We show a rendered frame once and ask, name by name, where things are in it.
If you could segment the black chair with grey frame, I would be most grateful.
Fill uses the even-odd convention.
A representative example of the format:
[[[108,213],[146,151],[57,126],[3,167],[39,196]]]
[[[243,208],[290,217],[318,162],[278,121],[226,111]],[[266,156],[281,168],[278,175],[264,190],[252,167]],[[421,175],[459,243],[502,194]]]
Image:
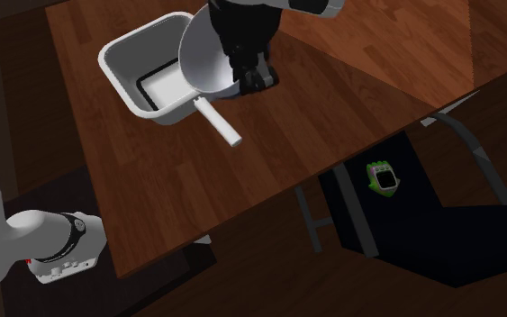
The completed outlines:
[[[464,124],[434,117],[467,145],[496,204],[443,206],[403,131],[318,180],[342,248],[460,287],[507,272],[507,188]],[[377,161],[387,161],[401,180],[391,197],[368,188],[367,164]]]

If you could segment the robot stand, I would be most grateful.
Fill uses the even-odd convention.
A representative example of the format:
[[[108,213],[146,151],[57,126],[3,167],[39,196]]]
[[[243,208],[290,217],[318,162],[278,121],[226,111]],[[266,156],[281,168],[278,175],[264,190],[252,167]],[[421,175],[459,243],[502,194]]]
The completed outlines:
[[[98,215],[87,168],[81,167],[5,203],[7,217],[29,209]],[[1,282],[5,317],[131,317],[215,263],[209,245],[192,243],[119,279],[110,251],[104,249],[95,267],[43,285],[22,260]]]

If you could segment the green toy with dark screen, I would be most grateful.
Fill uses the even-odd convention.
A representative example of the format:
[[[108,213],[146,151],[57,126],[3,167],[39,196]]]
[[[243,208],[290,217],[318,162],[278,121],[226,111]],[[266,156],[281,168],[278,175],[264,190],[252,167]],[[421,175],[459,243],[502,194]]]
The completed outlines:
[[[387,161],[367,164],[367,176],[369,179],[368,188],[385,197],[393,196],[401,182]]]

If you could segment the white square tub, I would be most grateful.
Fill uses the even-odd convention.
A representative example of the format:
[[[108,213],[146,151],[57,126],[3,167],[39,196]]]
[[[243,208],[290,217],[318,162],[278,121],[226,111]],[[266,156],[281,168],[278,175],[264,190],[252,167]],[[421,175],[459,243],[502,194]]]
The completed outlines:
[[[193,17],[186,12],[165,14],[99,52],[99,66],[134,115],[169,125],[198,111],[193,102],[197,93],[178,61],[180,41]]]

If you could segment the brown wooden table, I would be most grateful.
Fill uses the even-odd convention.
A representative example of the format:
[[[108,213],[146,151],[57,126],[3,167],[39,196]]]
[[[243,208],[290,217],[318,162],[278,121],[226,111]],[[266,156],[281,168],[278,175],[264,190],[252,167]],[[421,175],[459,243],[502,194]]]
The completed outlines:
[[[98,64],[109,41],[204,0],[67,0],[46,15],[117,276],[126,277],[473,88],[467,0],[347,0],[333,19],[285,12],[280,82],[202,115],[137,117]]]

